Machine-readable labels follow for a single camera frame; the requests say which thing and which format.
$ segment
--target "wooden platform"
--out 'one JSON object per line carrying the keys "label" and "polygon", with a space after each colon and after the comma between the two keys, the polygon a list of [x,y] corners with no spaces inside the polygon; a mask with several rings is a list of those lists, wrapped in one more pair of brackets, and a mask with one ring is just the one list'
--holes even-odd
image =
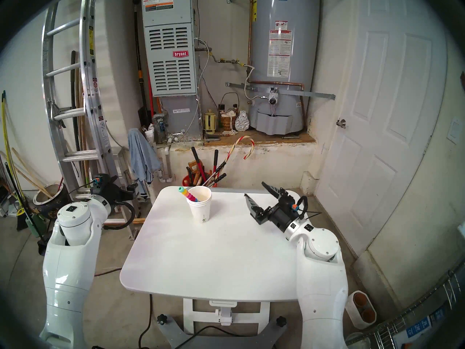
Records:
{"label": "wooden platform", "polygon": [[[218,132],[215,132],[215,135],[221,135],[223,129],[220,129]],[[250,136],[255,141],[255,145],[260,144],[295,144],[295,143],[306,143],[306,142],[315,142],[315,139],[312,138],[307,132],[300,133],[295,138],[283,139],[283,135],[267,135],[261,131],[255,129],[250,129],[247,131],[239,132],[233,136],[220,136],[219,141],[206,142],[204,139],[205,146],[222,146],[222,145],[233,145],[234,142],[241,136]]]}

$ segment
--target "white door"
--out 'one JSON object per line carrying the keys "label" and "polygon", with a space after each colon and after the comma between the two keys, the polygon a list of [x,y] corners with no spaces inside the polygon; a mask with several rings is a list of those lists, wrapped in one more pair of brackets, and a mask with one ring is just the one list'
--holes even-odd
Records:
{"label": "white door", "polygon": [[392,214],[439,114],[445,34],[423,0],[359,0],[350,84],[316,197],[360,255]]}

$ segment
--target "aluminum ladder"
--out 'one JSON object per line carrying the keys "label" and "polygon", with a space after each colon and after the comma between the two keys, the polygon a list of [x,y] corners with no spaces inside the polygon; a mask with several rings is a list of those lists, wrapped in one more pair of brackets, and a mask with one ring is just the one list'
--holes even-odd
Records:
{"label": "aluminum ladder", "polygon": [[[55,18],[58,2],[52,4],[46,12],[45,23],[42,30],[42,91],[45,100],[45,109],[48,117],[50,137],[53,149],[60,166],[63,181],[68,189],[71,199],[76,201],[90,196],[89,188],[79,188],[73,163],[76,161],[89,161],[91,175],[105,173],[110,176],[118,176],[115,184],[121,187],[119,173],[116,168],[105,119],[103,116],[98,89],[97,65],[94,47],[95,28],[95,1],[82,0],[79,18],[55,28]],[[56,34],[79,25],[79,62],[66,67],[54,69],[53,67],[53,38]],[[60,108],[55,102],[55,76],[80,68],[82,86],[84,92],[84,107]],[[69,151],[63,135],[63,120],[78,116],[85,116],[89,122],[92,140],[95,149],[85,151]],[[139,205],[133,200],[132,205],[138,216]],[[130,217],[126,207],[122,207],[125,222]],[[130,238],[135,239],[137,230],[131,224],[129,226]]]}

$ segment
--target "door hinge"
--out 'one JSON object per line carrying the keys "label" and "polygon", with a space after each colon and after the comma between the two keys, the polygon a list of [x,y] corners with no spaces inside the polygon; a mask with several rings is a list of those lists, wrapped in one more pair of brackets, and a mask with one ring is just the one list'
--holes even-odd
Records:
{"label": "door hinge", "polygon": [[428,146],[430,145],[431,138],[432,138],[432,135],[430,135],[430,137],[428,137],[428,142],[426,143],[426,147],[424,148],[423,156],[424,156],[424,154],[426,154],[426,149],[427,149]]}

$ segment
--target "blue towel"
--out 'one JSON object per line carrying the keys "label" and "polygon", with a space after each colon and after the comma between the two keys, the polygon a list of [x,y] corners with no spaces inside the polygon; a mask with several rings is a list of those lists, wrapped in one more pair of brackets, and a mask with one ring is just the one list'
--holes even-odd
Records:
{"label": "blue towel", "polygon": [[151,184],[153,173],[160,170],[161,163],[153,147],[147,142],[138,129],[130,129],[127,145],[131,154],[131,167],[139,180],[140,194],[146,195],[142,181]]}

